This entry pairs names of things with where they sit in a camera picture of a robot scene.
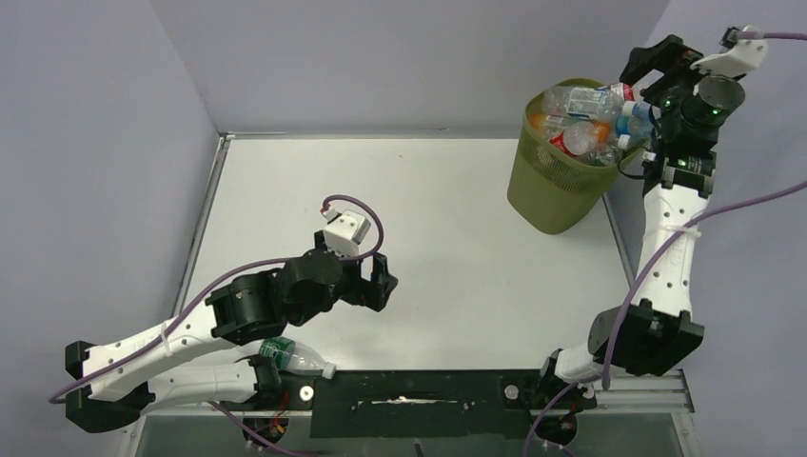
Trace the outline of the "orange drink bottle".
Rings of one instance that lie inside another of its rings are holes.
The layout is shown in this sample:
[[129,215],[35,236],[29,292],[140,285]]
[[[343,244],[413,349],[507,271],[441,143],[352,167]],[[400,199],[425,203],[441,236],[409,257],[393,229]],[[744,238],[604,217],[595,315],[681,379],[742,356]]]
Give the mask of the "orange drink bottle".
[[[561,134],[567,127],[581,121],[581,119],[550,115],[543,112],[534,113],[528,117],[530,126],[548,139]],[[620,137],[611,125],[596,121],[583,120],[582,122],[593,124],[596,128],[605,132],[606,136],[600,138],[601,143],[620,149]]]

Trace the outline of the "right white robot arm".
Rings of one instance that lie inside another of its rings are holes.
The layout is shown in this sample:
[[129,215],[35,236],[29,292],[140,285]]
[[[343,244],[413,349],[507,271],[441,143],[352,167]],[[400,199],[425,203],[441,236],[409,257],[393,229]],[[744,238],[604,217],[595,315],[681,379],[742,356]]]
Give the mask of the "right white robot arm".
[[573,389],[603,379],[613,368],[661,376],[702,342],[692,317],[690,272],[698,219],[713,193],[718,133],[745,98],[741,79],[766,56],[764,42],[732,27],[718,53],[704,55],[670,35],[636,48],[620,80],[644,89],[652,127],[642,155],[645,229],[637,277],[624,302],[601,312],[585,343],[554,351],[535,381],[537,397],[556,407]]

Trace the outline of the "clear bottle blue label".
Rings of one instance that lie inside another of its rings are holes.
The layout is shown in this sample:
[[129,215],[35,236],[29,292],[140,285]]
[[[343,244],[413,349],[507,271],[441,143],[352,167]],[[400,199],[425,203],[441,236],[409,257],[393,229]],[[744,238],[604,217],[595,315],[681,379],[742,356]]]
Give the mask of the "clear bottle blue label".
[[615,123],[615,134],[631,139],[648,139],[654,130],[650,119],[653,113],[654,107],[646,102],[625,101]]

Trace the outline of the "clear bottle red label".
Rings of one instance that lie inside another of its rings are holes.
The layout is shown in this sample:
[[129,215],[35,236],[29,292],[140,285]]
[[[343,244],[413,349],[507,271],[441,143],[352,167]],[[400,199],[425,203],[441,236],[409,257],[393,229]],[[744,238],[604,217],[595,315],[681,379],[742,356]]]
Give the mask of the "clear bottle red label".
[[549,139],[549,144],[565,155],[578,158],[604,143],[611,126],[601,122],[579,121]]
[[643,100],[641,92],[644,89],[647,89],[650,85],[650,81],[642,80],[635,84],[616,82],[608,85],[607,88],[625,101],[640,102]]

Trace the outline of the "clear bottle dark green label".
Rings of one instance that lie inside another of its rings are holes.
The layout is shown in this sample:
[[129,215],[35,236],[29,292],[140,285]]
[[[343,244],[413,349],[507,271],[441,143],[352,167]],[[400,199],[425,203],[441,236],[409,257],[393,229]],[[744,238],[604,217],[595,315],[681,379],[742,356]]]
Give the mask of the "clear bottle dark green label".
[[272,359],[278,370],[297,375],[332,379],[336,372],[336,365],[327,362],[317,351],[283,336],[265,339],[258,354]]

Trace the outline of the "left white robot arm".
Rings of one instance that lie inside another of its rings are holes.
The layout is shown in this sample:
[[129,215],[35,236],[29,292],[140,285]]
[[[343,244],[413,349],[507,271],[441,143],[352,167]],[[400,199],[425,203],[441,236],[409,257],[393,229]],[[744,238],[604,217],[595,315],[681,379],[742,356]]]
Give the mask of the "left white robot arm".
[[231,270],[160,325],[107,345],[67,345],[65,369],[75,382],[62,394],[65,416],[86,432],[100,433],[158,407],[261,403],[279,394],[281,380],[277,369],[253,355],[205,374],[182,367],[213,352],[278,337],[339,301],[380,312],[398,284],[376,249],[338,257],[318,231],[314,248],[304,254]]

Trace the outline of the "clear bottle red label top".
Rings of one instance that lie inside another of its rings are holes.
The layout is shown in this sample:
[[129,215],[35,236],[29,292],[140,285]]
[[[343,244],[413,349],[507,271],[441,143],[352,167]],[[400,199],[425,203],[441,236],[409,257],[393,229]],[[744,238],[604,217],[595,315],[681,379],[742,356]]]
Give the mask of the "clear bottle red label top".
[[549,144],[565,155],[578,158],[604,143],[611,126],[601,122],[579,121],[549,139]]

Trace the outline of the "crushed clear bottle white cap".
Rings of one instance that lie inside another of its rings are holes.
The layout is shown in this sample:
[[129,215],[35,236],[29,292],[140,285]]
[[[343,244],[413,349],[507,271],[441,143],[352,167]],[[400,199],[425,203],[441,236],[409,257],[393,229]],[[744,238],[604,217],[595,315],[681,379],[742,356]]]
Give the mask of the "crushed clear bottle white cap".
[[612,123],[622,112],[624,99],[610,89],[555,86],[543,93],[541,110],[549,115]]

